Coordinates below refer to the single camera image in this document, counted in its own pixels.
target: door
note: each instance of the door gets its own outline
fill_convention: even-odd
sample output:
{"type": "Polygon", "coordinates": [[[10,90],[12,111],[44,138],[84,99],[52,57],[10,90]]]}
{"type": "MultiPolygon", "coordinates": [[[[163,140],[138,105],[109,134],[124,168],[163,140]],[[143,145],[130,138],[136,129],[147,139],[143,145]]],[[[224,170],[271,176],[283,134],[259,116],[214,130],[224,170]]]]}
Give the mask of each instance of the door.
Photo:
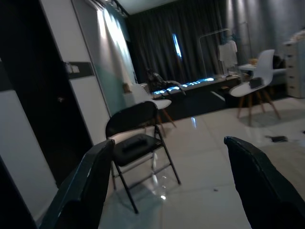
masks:
{"type": "Polygon", "coordinates": [[[59,186],[92,144],[39,0],[0,1],[0,57],[59,186]]]}

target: white shirt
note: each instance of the white shirt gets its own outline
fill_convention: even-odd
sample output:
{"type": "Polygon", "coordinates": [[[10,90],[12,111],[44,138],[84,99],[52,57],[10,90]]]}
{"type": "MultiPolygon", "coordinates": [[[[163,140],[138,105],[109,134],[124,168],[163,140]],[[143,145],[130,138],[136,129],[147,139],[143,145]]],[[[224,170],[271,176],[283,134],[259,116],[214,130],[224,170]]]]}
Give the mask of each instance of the white shirt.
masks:
{"type": "Polygon", "coordinates": [[[237,64],[237,47],[234,41],[219,45],[219,60],[224,62],[226,68],[231,68],[237,64]]]}

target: white chair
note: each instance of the white chair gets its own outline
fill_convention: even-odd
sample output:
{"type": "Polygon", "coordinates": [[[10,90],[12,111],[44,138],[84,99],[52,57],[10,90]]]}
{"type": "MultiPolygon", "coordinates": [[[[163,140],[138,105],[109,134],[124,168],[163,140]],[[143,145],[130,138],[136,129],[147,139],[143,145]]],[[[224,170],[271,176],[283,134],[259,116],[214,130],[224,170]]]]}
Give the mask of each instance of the white chair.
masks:
{"type": "Polygon", "coordinates": [[[240,97],[240,102],[239,102],[239,107],[237,111],[237,118],[239,118],[243,103],[244,103],[244,98],[246,95],[248,95],[248,106],[249,106],[249,125],[251,126],[251,109],[252,109],[252,94],[255,92],[258,100],[260,102],[260,105],[262,107],[263,112],[265,112],[264,105],[262,103],[262,97],[260,94],[260,90],[264,93],[267,102],[273,107],[275,114],[279,119],[281,119],[279,112],[275,108],[272,100],[270,99],[269,94],[267,91],[264,89],[266,86],[268,86],[273,78],[273,55],[274,55],[274,50],[265,50],[263,51],[257,62],[256,69],[254,71],[254,76],[253,78],[262,78],[263,85],[258,87],[258,88],[250,88],[250,83],[245,82],[242,83],[230,90],[230,95],[234,97],[240,97]]]}
{"type": "MultiPolygon", "coordinates": [[[[145,91],[145,89],[139,85],[139,84],[133,84],[131,86],[131,92],[133,94],[134,102],[135,104],[142,103],[144,101],[152,101],[156,104],[158,110],[162,110],[166,118],[173,124],[174,127],[176,127],[175,123],[173,122],[172,118],[169,116],[169,114],[166,112],[166,107],[168,107],[172,102],[169,99],[161,99],[161,100],[153,100],[150,95],[145,91]]],[[[165,136],[165,130],[162,125],[162,121],[160,118],[160,115],[158,115],[158,122],[161,125],[163,134],[165,136]]]]}

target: tile floor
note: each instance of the tile floor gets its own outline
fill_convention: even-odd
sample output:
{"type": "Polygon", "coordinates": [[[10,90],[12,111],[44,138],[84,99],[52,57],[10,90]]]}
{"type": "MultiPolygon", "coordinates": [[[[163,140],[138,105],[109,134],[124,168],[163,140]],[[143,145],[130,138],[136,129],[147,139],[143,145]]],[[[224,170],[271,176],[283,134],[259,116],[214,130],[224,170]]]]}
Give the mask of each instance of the tile floor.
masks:
{"type": "MultiPolygon", "coordinates": [[[[122,183],[106,201],[101,229],[250,229],[239,195],[234,186],[225,136],[236,136],[257,147],[276,143],[266,135],[285,135],[289,141],[305,139],[305,100],[286,98],[275,101],[282,116],[277,120],[270,105],[266,113],[253,108],[253,124],[249,127],[248,111],[236,118],[236,109],[226,109],[164,125],[165,142],[182,185],[171,168],[132,189],[140,214],[135,215],[122,183]]],[[[116,136],[120,141],[138,130],[116,136]]],[[[167,163],[163,149],[157,151],[156,166],[167,163]]],[[[151,162],[125,174],[132,184],[151,172],[151,162]]]]}

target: black folding chair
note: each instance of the black folding chair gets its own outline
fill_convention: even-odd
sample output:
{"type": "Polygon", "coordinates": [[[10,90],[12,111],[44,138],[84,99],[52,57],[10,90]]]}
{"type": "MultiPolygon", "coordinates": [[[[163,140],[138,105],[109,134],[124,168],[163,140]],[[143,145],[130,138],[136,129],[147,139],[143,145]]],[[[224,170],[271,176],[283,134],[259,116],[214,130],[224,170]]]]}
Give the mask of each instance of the black folding chair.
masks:
{"type": "Polygon", "coordinates": [[[115,175],[113,163],[111,166],[111,172],[112,172],[112,181],[113,181],[113,188],[116,190],[116,184],[115,179],[117,177],[120,177],[122,180],[122,183],[124,185],[124,188],[127,192],[128,198],[131,201],[131,204],[133,206],[134,212],[136,214],[139,213],[134,200],[130,194],[130,189],[137,186],[138,184],[142,183],[143,181],[149,179],[152,175],[155,175],[162,170],[166,169],[169,166],[172,166],[173,172],[175,173],[175,176],[177,178],[178,184],[180,185],[180,179],[178,177],[178,174],[176,172],[176,169],[173,165],[171,156],[166,148],[166,145],[164,143],[162,134],[160,132],[159,127],[157,126],[157,114],[158,109],[155,105],[155,103],[147,101],[140,104],[137,104],[135,106],[129,107],[127,109],[124,109],[115,115],[111,117],[109,122],[106,126],[106,137],[107,139],[111,136],[114,136],[118,133],[122,133],[128,130],[135,129],[137,127],[140,127],[143,123],[147,123],[149,121],[152,121],[154,126],[154,137],[146,135],[146,134],[137,134],[135,136],[132,136],[122,142],[119,142],[115,145],[114,153],[113,153],[113,163],[118,171],[118,175],[115,175]],[[169,159],[169,162],[167,165],[165,165],[162,168],[159,168],[157,170],[154,170],[152,174],[148,175],[147,177],[141,179],[140,181],[132,184],[131,186],[127,186],[123,173],[126,173],[127,171],[130,171],[131,169],[141,165],[142,163],[153,159],[153,153],[156,149],[164,147],[165,152],[167,154],[167,157],[169,159]],[[120,167],[127,166],[131,164],[132,162],[135,162],[136,160],[148,155],[152,154],[151,157],[148,159],[141,161],[140,163],[135,164],[134,166],[128,168],[125,171],[121,171],[120,167]]]}

